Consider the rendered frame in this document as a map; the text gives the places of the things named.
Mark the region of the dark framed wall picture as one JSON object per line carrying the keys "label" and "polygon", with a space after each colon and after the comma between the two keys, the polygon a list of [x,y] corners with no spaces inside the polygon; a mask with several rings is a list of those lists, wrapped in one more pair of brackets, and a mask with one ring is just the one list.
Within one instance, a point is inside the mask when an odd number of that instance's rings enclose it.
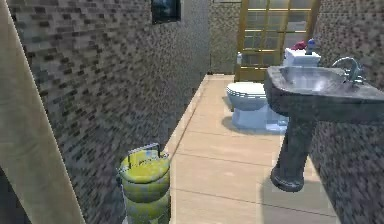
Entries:
{"label": "dark framed wall picture", "polygon": [[161,24],[181,20],[181,0],[151,0],[152,23]]}

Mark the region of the yellow framed window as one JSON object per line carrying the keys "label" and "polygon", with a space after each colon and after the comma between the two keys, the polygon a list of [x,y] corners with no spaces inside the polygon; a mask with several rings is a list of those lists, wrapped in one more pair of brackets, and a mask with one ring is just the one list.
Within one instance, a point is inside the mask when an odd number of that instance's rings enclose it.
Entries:
{"label": "yellow framed window", "polygon": [[234,81],[263,82],[269,66],[281,65],[284,50],[307,42],[320,0],[241,0]]}

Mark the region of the blue grey spray bottle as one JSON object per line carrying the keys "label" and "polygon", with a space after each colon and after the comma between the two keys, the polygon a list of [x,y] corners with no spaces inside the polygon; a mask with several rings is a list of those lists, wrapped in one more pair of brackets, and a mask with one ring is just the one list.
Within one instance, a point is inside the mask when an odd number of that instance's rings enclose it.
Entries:
{"label": "blue grey spray bottle", "polygon": [[311,55],[313,53],[314,49],[315,49],[315,46],[316,46],[315,40],[313,38],[309,39],[307,41],[305,54],[306,55]]}

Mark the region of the chrome sink tap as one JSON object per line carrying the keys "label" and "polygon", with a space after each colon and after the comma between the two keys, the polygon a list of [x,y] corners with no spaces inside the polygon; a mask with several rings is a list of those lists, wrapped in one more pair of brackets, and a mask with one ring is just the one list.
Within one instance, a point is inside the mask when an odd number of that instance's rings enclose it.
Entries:
{"label": "chrome sink tap", "polygon": [[339,58],[332,64],[332,67],[336,67],[337,65],[339,65],[342,62],[350,62],[351,63],[351,68],[344,70],[346,81],[351,82],[352,84],[364,83],[366,81],[366,78],[364,77],[363,66],[353,57]]}

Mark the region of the dark grey pedestal sink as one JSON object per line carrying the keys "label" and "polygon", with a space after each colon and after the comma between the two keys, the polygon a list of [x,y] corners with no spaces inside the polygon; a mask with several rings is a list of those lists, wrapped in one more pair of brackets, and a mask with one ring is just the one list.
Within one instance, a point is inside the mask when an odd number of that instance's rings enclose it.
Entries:
{"label": "dark grey pedestal sink", "polygon": [[340,68],[271,66],[264,90],[271,110],[289,119],[272,183],[286,192],[304,185],[304,167],[317,122],[384,123],[384,92],[349,81]]}

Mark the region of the white toilet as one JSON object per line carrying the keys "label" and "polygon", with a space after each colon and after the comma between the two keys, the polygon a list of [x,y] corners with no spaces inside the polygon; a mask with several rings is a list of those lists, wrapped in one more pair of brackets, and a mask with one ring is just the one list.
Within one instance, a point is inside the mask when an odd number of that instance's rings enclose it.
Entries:
{"label": "white toilet", "polygon": [[[284,50],[282,66],[317,67],[321,56],[305,50]],[[289,118],[272,111],[267,103],[264,85],[258,82],[234,82],[226,87],[226,94],[233,107],[232,124],[241,130],[283,133]]]}

